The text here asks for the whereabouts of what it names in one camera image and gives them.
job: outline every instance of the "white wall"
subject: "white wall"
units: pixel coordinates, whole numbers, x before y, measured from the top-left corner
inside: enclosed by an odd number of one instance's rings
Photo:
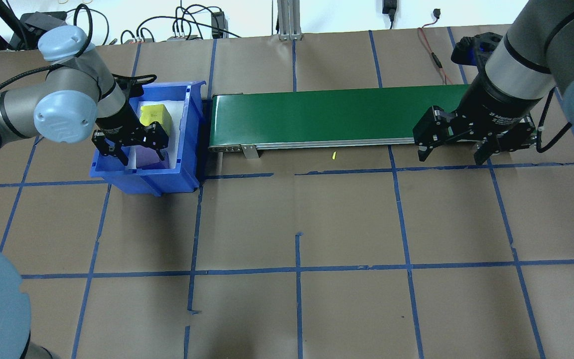
[[[66,11],[82,0],[9,0],[17,16],[34,11]],[[512,23],[526,4],[526,0],[399,0],[395,29],[418,27],[432,21],[431,13],[440,7],[442,17],[437,25],[485,25]],[[103,12],[110,21],[110,39],[118,38],[125,29],[135,30],[137,25],[151,16],[173,12],[177,0],[93,0],[88,6]],[[193,4],[185,0],[184,6]],[[241,36],[267,36],[276,24],[276,0],[210,0],[203,5],[220,6],[225,10],[230,31]],[[388,29],[389,18],[381,14],[382,0],[301,0],[300,18],[303,32],[343,32]],[[105,37],[105,22],[93,14],[93,42],[100,44]],[[209,24],[206,13],[197,14],[196,20]],[[147,23],[155,39],[161,41],[172,36],[171,19],[157,19]],[[86,18],[79,23],[86,28]],[[206,37],[209,29],[205,28]],[[10,39],[12,30],[0,19],[0,34]]]

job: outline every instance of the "red wire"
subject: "red wire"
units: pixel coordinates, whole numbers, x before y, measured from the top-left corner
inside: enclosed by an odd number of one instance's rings
[[[428,26],[428,25],[433,25],[434,23],[437,22],[437,19],[431,23],[425,23],[424,25],[422,25],[422,27]],[[424,29],[422,29],[422,27],[418,27],[418,30],[420,30],[420,33],[422,34],[422,37],[424,38],[424,42],[427,44],[427,47],[429,48],[429,52],[433,52],[433,49],[431,48],[431,45],[429,45],[429,41],[427,39],[427,35],[424,34]],[[446,72],[444,71],[444,68],[440,69],[442,71],[442,73],[444,74],[444,77],[451,82],[451,85],[453,84],[453,81],[451,81],[451,78],[449,78],[449,76],[446,74]]]

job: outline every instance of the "conveyor belt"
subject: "conveyor belt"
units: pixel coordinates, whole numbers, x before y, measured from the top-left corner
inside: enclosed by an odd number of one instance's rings
[[[349,89],[214,97],[210,150],[413,143],[412,128],[431,105],[457,107],[467,85]]]

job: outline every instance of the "yellow object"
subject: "yellow object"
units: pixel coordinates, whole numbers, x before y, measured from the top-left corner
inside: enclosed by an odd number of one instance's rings
[[[141,118],[139,121],[144,126],[152,125],[152,122],[158,122],[168,136],[171,134],[171,115],[169,115],[165,105],[141,106]]]

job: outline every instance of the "blue plastic bin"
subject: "blue plastic bin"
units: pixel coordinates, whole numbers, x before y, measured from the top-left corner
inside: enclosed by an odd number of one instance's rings
[[[205,123],[201,102],[201,86],[205,81],[162,82],[143,86],[143,96],[130,99],[136,111],[141,101],[184,100],[183,117],[180,120],[176,167],[162,170],[126,170],[119,159],[104,157],[94,152],[90,177],[101,177],[106,182],[130,194],[192,192],[198,188],[196,179],[196,152],[198,151],[198,128]],[[129,148],[123,148],[126,155]]]

